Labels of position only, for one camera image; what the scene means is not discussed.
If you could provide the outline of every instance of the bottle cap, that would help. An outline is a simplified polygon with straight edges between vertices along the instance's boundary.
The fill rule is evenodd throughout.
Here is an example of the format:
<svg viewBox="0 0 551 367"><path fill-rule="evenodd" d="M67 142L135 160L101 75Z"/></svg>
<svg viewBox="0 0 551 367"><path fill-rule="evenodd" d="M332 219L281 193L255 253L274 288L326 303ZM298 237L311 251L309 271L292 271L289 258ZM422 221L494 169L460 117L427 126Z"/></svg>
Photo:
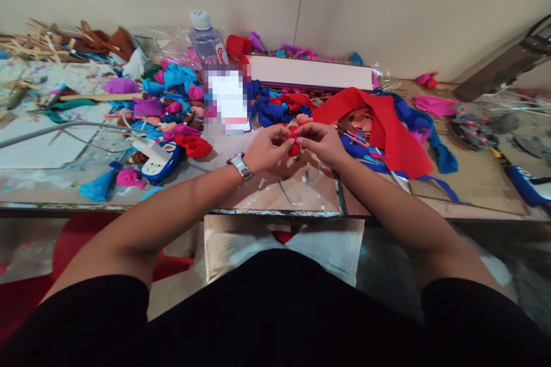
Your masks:
<svg viewBox="0 0 551 367"><path fill-rule="evenodd" d="M192 10L189 12L191 24L196 30L212 29L211 18L205 10Z"/></svg>

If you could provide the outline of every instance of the person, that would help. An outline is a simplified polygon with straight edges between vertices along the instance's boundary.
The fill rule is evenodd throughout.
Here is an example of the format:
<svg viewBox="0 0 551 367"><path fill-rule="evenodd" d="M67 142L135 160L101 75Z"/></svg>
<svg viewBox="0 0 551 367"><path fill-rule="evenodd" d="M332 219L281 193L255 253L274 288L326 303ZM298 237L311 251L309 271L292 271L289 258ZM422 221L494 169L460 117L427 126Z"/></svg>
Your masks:
<svg viewBox="0 0 551 367"><path fill-rule="evenodd" d="M424 325L355 289L349 274L328 270L331 263L283 246L241 254L240 265L210 274L207 286L148 322L159 251L242 184L227 165L157 193L99 232L2 349L0 364L455 365L549 357L549 340L438 213L351 158L333 127L311 122L296 135L408 253ZM289 137L280 125L256 131L244 163L253 174L276 167L293 146ZM339 221L329 222L338 233Z"/></svg>

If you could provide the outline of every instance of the floor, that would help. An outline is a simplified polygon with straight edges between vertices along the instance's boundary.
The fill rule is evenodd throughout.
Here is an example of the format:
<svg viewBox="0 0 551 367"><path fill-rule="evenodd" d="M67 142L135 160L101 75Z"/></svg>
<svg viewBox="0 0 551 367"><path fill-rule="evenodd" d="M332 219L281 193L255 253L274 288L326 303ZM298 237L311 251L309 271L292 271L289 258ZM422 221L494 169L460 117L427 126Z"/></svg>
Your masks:
<svg viewBox="0 0 551 367"><path fill-rule="evenodd" d="M56 238L66 222L56 218L0 218L0 284L48 274ZM280 221L271 227L289 229L285 224ZM551 337L551 228L513 222L459 224L455 228L479 249L481 259L509 297ZM164 252L173 256L195 254L195 263L189 271L153 284L149 319L205 286L203 224L197 224ZM423 322L409 259L383 228L366 227L356 278L361 291Z"/></svg>

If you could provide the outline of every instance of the wristwatch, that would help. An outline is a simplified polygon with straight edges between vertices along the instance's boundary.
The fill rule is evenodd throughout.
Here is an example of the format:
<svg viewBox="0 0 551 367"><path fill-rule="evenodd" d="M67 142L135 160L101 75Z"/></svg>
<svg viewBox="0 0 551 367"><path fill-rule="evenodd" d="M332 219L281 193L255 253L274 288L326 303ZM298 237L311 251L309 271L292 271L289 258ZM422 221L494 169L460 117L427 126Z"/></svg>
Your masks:
<svg viewBox="0 0 551 367"><path fill-rule="evenodd" d="M230 159L228 159L226 163L228 165L232 163L237 168L237 171L239 171L243 179L245 181L248 181L250 178L253 177L253 173L249 170L247 165L245 165L245 162L243 161L243 155L245 155L245 152L240 152L237 155L234 155Z"/></svg>

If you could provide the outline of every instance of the bottle label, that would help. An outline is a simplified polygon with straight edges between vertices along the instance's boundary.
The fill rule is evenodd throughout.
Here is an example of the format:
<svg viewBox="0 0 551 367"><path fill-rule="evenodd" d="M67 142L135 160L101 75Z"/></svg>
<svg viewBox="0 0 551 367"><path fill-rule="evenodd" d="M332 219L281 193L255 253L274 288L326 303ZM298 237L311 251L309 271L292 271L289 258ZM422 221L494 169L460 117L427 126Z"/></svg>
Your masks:
<svg viewBox="0 0 551 367"><path fill-rule="evenodd" d="M228 64L228 55L226 54L224 43L218 43L216 45L216 56L218 58L218 62L221 64Z"/></svg>

